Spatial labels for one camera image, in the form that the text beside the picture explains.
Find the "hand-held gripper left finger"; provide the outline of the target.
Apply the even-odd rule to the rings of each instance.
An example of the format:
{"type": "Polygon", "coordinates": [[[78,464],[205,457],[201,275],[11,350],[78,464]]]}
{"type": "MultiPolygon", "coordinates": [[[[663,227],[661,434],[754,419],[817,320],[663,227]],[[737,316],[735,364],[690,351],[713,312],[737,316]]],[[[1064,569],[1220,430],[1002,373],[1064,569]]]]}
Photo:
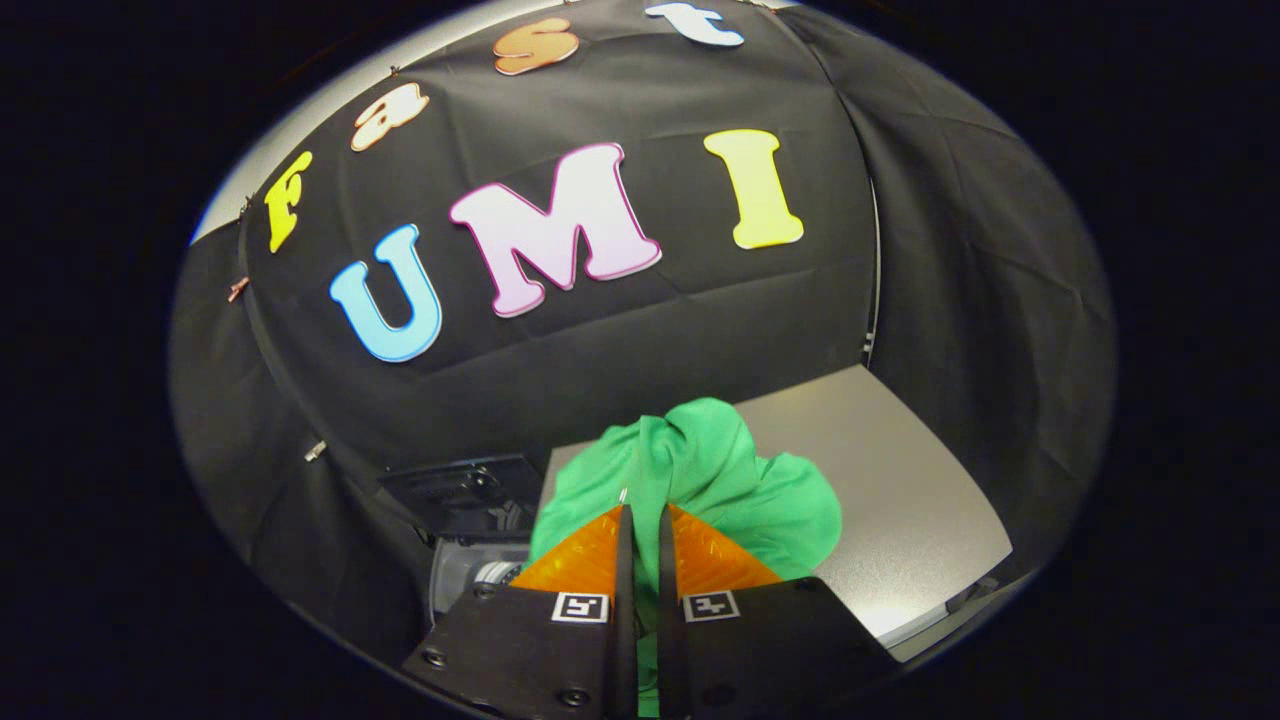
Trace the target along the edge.
{"type": "Polygon", "coordinates": [[[634,719],[634,521],[603,512],[558,546],[593,579],[477,583],[402,662],[402,673],[480,719],[634,719]]]}

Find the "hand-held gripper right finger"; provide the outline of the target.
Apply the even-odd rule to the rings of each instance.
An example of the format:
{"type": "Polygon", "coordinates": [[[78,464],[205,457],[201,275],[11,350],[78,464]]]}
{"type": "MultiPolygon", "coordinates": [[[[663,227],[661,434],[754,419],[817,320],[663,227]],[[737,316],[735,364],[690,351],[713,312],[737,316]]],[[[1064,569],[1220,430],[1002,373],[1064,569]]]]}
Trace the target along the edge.
{"type": "Polygon", "coordinates": [[[659,568],[663,719],[836,719],[899,675],[820,578],[781,580],[673,505],[659,568]]]}

